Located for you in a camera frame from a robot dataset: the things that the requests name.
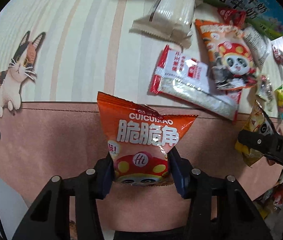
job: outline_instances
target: panda eye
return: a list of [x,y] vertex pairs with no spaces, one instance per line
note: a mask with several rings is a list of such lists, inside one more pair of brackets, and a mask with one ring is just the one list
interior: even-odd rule
[[154,183],[156,181],[154,179],[142,179],[140,182],[143,183],[143,184],[150,184],[150,183]]
[[231,58],[228,58],[227,64],[231,67],[232,65],[234,65],[234,61]]
[[238,58],[237,60],[243,67],[247,67],[246,60],[243,60],[242,58]]
[[131,184],[131,183],[134,183],[134,182],[135,181],[133,179],[125,179],[121,183],[123,183],[123,184]]

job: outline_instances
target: pink leather mat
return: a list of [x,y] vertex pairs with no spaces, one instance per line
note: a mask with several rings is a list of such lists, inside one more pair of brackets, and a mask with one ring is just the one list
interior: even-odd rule
[[[4,109],[0,118],[0,177],[32,202],[54,175],[77,176],[107,154],[96,104],[23,103],[15,114]],[[265,158],[247,167],[234,150],[237,134],[248,117],[240,114],[236,125],[198,109],[154,107],[161,114],[199,114],[177,144],[180,155],[210,176],[234,175],[251,199],[271,188],[281,166]],[[122,231],[160,231],[185,225],[189,200],[175,186],[133,187],[113,184],[98,201],[104,228]],[[71,205],[74,219],[74,206]]]

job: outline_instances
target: screw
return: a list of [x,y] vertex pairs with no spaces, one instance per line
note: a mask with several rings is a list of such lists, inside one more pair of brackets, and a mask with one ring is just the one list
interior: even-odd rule
[[200,174],[200,169],[192,169],[192,174],[194,175],[199,175]]
[[230,182],[234,182],[236,179],[233,175],[228,175],[227,180],[230,181]]
[[57,176],[57,175],[51,178],[51,181],[52,181],[52,182],[57,182],[57,181],[59,181],[59,180],[60,180],[60,177]]
[[94,169],[88,169],[86,170],[87,175],[93,175],[96,171]]

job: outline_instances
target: cat ear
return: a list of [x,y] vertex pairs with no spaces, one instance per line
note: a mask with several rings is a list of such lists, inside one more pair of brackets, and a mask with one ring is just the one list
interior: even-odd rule
[[46,33],[42,32],[42,33],[40,33],[40,35],[37,36],[36,39],[34,39],[32,44],[35,46],[36,51],[39,50],[39,48],[40,48],[41,44],[43,43],[43,40],[45,39],[45,37],[46,37]]
[[26,32],[26,34],[24,35],[24,37],[21,39],[21,42],[19,44],[19,47],[24,45],[26,42],[28,42],[30,36],[30,31]]

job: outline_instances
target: calico cat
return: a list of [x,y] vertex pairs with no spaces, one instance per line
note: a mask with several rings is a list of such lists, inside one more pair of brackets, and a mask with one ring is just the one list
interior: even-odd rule
[[7,70],[0,72],[0,117],[3,116],[4,106],[7,106],[9,111],[20,108],[21,98],[19,93],[22,82],[26,78],[34,81],[31,74],[35,75],[35,73],[32,72],[32,69],[46,33],[40,33],[32,42],[28,41],[29,36],[30,31],[26,32],[22,38]]

